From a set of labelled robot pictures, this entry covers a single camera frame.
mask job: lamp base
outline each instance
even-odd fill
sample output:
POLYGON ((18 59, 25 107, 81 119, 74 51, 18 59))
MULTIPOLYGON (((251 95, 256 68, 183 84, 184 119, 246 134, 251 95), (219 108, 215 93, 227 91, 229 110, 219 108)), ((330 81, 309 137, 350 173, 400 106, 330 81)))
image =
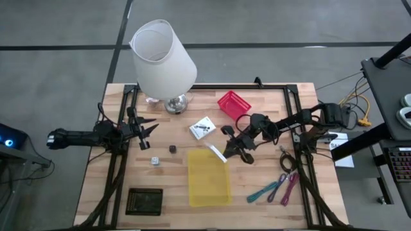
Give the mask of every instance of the lamp base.
POLYGON ((182 94, 181 96, 169 99, 164 102, 166 110, 170 114, 178 115, 183 113, 187 109, 188 100, 186 95, 182 94))

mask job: white lampshade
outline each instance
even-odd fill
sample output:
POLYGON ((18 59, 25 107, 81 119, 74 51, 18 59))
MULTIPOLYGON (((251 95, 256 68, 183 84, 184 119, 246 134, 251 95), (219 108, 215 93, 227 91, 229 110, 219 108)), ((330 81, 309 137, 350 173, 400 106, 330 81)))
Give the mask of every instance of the white lampshade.
POLYGON ((195 83, 197 68, 167 21, 159 19, 142 26, 130 46, 137 82, 147 96, 176 98, 195 83))

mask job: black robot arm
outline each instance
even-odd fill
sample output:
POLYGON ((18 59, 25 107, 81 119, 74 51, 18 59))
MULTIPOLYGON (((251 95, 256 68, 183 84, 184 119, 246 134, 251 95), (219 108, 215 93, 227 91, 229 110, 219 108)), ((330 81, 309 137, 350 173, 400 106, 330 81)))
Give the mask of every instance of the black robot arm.
POLYGON ((155 119, 145 119, 138 117, 134 107, 127 108, 127 116, 132 118, 130 124, 124 122, 118 126, 110 120, 99 121, 92 132, 67 131, 63 128, 56 129, 49 133, 47 146, 49 149, 58 150, 68 146, 92 146, 104 147, 107 151, 121 151, 125 141, 138 137, 142 150, 150 148, 150 143, 146 138, 158 126, 153 125, 144 128, 143 123, 155 121, 155 119))
POLYGON ((322 103, 313 108, 302 109, 300 112, 276 123, 271 122, 268 116, 252 114, 250 116, 250 125, 243 131, 240 130, 240 134, 237 136, 234 136, 234 129, 231 126, 223 126, 221 128, 222 132, 230 137, 223 155, 225 158, 240 155, 242 161, 252 164, 254 159, 245 150, 255 150, 260 145, 254 143, 254 139, 260 133, 263 134, 264 143, 275 142, 282 133, 305 125, 313 125, 313 128, 300 134, 300 142, 303 144, 301 146, 308 146, 308 148, 315 150, 317 140, 329 129, 344 127, 340 106, 335 103, 322 103), (317 110, 321 110, 321 121, 313 119, 317 116, 312 113, 317 110))

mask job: concrete floor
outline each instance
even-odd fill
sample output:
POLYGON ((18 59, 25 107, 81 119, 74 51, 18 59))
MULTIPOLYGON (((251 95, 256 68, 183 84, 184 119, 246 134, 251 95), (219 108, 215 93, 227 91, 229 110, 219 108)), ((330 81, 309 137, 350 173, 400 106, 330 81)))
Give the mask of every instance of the concrete floor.
MULTIPOLYGON (((127 0, 0 0, 0 46, 114 45, 127 0)), ((410 33, 400 0, 134 0, 123 43, 152 19, 170 21, 183 43, 395 42, 410 33)), ((360 70, 364 58, 389 47, 190 49, 197 82, 313 82, 317 87, 360 70)), ((0 51, 0 123, 24 130, 55 172, 27 187, 15 230, 70 227, 89 148, 50 151, 55 128, 90 130, 97 118, 113 50, 0 51)), ((129 50, 120 52, 113 82, 135 82, 129 50)), ((317 92, 337 102, 360 76, 317 92)), ((380 124, 371 92, 369 119, 380 124)), ((350 224, 406 230, 389 172, 394 205, 375 202, 376 180, 340 181, 350 224)))

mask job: red basket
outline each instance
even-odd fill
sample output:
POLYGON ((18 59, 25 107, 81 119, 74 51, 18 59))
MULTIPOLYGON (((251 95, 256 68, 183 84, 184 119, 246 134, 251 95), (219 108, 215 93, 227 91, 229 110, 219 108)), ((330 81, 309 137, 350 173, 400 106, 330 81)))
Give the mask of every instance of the red basket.
POLYGON ((251 108, 251 105, 232 90, 218 100, 218 106, 220 106, 220 109, 233 120, 237 120, 240 115, 246 114, 251 108))

